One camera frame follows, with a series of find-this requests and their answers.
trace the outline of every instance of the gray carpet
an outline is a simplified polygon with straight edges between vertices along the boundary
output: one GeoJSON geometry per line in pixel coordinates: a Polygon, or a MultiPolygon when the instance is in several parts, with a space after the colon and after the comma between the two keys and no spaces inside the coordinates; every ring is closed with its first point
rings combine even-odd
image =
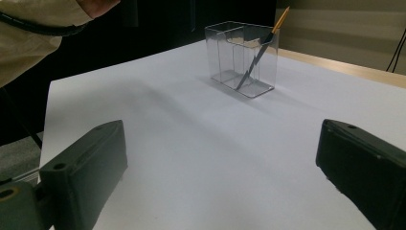
{"type": "MultiPolygon", "coordinates": [[[[39,167],[40,148],[31,137],[0,147],[0,181],[15,178],[39,167]]],[[[37,178],[29,181],[36,184],[37,178]]]]}

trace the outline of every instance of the pen holder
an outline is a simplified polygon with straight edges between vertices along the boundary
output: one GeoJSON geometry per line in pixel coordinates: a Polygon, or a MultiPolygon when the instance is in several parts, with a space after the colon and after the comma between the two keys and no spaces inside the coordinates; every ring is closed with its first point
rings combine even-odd
{"type": "Polygon", "coordinates": [[[211,78],[249,98],[274,89],[279,30],[271,31],[272,27],[238,22],[206,27],[211,78]]]}

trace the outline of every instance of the dark background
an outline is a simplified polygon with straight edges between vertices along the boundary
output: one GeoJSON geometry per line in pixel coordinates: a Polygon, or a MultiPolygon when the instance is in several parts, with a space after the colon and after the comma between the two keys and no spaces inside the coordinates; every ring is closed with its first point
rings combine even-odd
{"type": "MultiPolygon", "coordinates": [[[[274,1],[195,0],[192,32],[192,0],[139,0],[138,27],[128,26],[135,15],[134,2],[129,1],[122,0],[80,34],[64,37],[56,52],[5,86],[35,132],[44,128],[51,81],[202,40],[206,26],[223,21],[272,26],[276,8],[274,1]]],[[[28,136],[1,100],[0,109],[0,146],[28,136]]]]}

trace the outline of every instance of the beige sleeve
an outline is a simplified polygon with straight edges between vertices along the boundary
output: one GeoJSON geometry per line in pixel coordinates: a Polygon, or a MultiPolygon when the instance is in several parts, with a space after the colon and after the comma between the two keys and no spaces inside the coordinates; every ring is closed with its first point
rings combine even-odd
{"type": "MultiPolygon", "coordinates": [[[[82,25],[90,18],[76,0],[0,0],[0,12],[48,26],[82,25]]],[[[0,22],[0,87],[55,51],[61,37],[26,32],[0,22]]]]}

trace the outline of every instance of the white table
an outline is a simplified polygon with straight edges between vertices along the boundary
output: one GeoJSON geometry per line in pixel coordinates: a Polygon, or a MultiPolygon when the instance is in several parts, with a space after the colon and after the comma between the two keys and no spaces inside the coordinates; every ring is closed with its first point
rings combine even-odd
{"type": "Polygon", "coordinates": [[[95,229],[373,229],[315,165],[322,121],[406,150],[406,90],[286,57],[247,99],[209,78],[204,41],[50,87],[41,166],[123,120],[129,168],[95,229]]]}

